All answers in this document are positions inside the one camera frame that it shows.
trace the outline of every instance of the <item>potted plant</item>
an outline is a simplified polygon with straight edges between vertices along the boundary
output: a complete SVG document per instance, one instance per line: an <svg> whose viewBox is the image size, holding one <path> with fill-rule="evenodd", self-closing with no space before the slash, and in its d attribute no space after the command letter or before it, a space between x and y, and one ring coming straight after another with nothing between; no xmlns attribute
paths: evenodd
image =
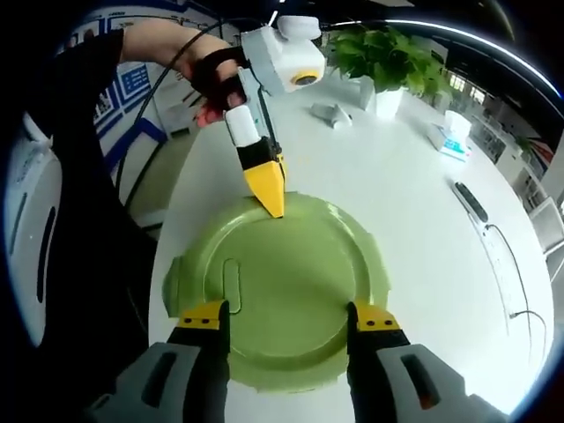
<svg viewBox="0 0 564 423"><path fill-rule="evenodd" d="M531 156L533 155L533 140L538 138L529 138L524 137L522 135L518 135L515 137L515 142L521 148L522 153L521 156L525 161L529 161Z"/></svg>
<svg viewBox="0 0 564 423"><path fill-rule="evenodd" d="M411 37L387 26L382 30L347 30L334 34L332 62L342 75L360 80L360 105L378 116L396 115L405 88L416 94L447 91L442 64Z"/></svg>

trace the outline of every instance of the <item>ceiling light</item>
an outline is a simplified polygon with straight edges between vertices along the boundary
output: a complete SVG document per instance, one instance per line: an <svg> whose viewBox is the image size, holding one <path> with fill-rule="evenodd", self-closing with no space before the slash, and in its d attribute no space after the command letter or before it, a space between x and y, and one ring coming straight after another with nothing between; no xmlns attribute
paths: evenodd
<svg viewBox="0 0 564 423"><path fill-rule="evenodd" d="M268 26L272 26L272 23L274 22L274 19L276 19L277 16L278 16L278 11L274 11L272 13L271 20L269 20L268 22Z"/></svg>
<svg viewBox="0 0 564 423"><path fill-rule="evenodd" d="M472 38L475 41L479 41L483 44L486 44L487 46L491 47L491 48L495 48L496 50L502 52L504 55L512 58L513 60L515 60L516 62L520 63L522 66L524 66L526 69L528 69L530 72L532 72L537 78L539 78L541 81L543 81L551 90L553 90L556 95L558 95L559 98L562 99L562 95L559 93L559 91L556 89L556 87L551 84L551 82L542 74L540 73L537 69L535 69L531 64L525 62L521 57L515 55L514 53L510 52L509 50L498 46L497 44L486 40L484 38L478 37L477 35L473 34L473 33L467 33L465 31L462 31L460 29L456 29L456 28L451 28L449 26L445 26L445 25L439 25L439 24L433 24L430 22L421 22L418 20L406 20L406 19L386 19L386 22L389 24L407 24L407 25L419 25L419 26L428 26L431 28L437 28L437 29L442 29L445 31L450 31L452 33L457 33L459 35L463 35L465 37L468 38ZM359 23L359 21L356 22L340 22L339 24L336 24L335 26L340 26L340 25L349 25L351 23Z"/></svg>
<svg viewBox="0 0 564 423"><path fill-rule="evenodd" d="M331 27L333 26L343 26L343 25L352 25L352 24L361 24L361 20L349 20L348 22L337 22L337 24L330 24Z"/></svg>

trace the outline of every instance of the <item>green leaves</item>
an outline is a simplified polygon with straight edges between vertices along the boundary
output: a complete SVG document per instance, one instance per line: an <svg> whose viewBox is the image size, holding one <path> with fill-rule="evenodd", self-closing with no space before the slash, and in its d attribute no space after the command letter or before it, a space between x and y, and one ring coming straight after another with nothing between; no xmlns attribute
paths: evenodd
<svg viewBox="0 0 564 423"><path fill-rule="evenodd" d="M532 141L527 137L518 136L515 139L517 145L519 145L524 152L532 152Z"/></svg>
<svg viewBox="0 0 564 423"><path fill-rule="evenodd" d="M442 65L431 52L391 26L385 30L347 30L331 40L341 73L350 78L369 76L382 92L407 86L417 94L447 90Z"/></svg>
<svg viewBox="0 0 564 423"><path fill-rule="evenodd" d="M339 42L337 50L342 55L363 56L364 50L362 46L355 44L354 41L342 40Z"/></svg>

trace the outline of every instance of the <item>green plate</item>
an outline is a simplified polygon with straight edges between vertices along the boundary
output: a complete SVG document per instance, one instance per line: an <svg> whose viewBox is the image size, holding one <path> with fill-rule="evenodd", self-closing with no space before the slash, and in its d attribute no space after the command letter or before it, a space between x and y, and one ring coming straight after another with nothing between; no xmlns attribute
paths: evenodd
<svg viewBox="0 0 564 423"><path fill-rule="evenodd" d="M346 370L346 304L386 306L389 285L374 240L323 200L286 194L272 219L243 198L176 257L163 298L170 316L229 300L231 377L257 390L301 391Z"/></svg>

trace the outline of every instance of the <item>ceiling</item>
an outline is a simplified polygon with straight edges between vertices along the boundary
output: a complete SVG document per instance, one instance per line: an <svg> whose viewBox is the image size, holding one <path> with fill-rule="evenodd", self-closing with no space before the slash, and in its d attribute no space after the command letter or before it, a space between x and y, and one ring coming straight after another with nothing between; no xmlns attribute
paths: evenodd
<svg viewBox="0 0 564 423"><path fill-rule="evenodd" d="M250 16L262 21L268 21L272 12L280 9L282 14L317 16L323 23L389 18L441 23L514 52L564 93L564 55L558 53L562 51L562 37L555 34L561 22L558 2L553 0L536 0L534 7L530 2L512 4L516 2L507 0L503 3L496 0L286 0L282 4L279 0L199 0L199 3L226 17ZM556 149L564 129L564 102L529 70L494 48L467 37L424 27L402 26L401 29L435 37L447 45L448 68L464 74L492 95L516 101L520 105L514 103L516 111Z"/></svg>

